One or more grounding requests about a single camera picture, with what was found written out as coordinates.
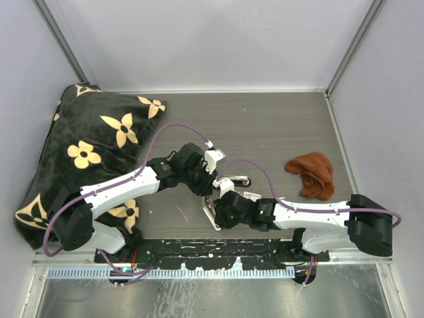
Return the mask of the red white staple box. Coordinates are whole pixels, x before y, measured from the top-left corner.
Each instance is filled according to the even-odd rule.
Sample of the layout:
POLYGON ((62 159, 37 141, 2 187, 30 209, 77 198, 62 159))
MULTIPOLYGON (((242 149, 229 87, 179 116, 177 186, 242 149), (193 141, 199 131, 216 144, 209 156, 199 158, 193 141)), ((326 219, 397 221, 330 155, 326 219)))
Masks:
POLYGON ((256 201, 258 201, 259 199, 262 198, 262 196, 260 194, 252 193, 252 192, 249 192, 249 191, 244 191, 242 193, 242 196, 246 199, 250 199, 253 202, 256 202, 256 201))

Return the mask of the black stapler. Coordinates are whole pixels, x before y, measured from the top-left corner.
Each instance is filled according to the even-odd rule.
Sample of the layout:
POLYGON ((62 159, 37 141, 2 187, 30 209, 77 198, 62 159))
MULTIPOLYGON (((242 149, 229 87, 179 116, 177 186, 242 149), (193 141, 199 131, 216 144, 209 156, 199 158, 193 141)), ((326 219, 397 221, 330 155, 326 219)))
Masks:
POLYGON ((225 179, 232 181, 235 187, 250 187, 252 184, 252 180, 248 176, 224 175, 219 178, 218 182, 221 182, 222 180, 225 180, 225 179))

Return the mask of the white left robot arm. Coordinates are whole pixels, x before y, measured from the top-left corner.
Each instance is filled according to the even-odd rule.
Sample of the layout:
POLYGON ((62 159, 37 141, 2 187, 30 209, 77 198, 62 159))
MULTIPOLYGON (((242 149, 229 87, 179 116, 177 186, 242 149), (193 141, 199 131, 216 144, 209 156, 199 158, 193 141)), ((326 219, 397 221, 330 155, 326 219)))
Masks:
POLYGON ((146 166, 100 184, 65 185, 49 208, 48 220, 62 250, 83 246, 103 250, 117 262, 126 262, 133 247, 123 230, 104 225, 98 218, 125 202, 185 184, 200 197, 213 193, 217 165, 225 154, 216 148, 202 150, 188 143, 167 157, 149 160, 146 166))

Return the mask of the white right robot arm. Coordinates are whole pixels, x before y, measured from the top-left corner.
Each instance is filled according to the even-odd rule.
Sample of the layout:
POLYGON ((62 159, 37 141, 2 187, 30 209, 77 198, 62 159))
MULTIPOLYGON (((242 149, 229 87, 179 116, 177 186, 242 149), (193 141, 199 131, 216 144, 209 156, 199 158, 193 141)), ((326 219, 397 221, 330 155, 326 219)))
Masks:
POLYGON ((299 261, 329 250, 356 248, 379 257, 393 254, 394 213, 364 195, 338 203, 296 203, 283 199, 255 201, 228 191, 213 202, 220 229, 239 224, 260 232, 293 230, 291 255, 299 261))

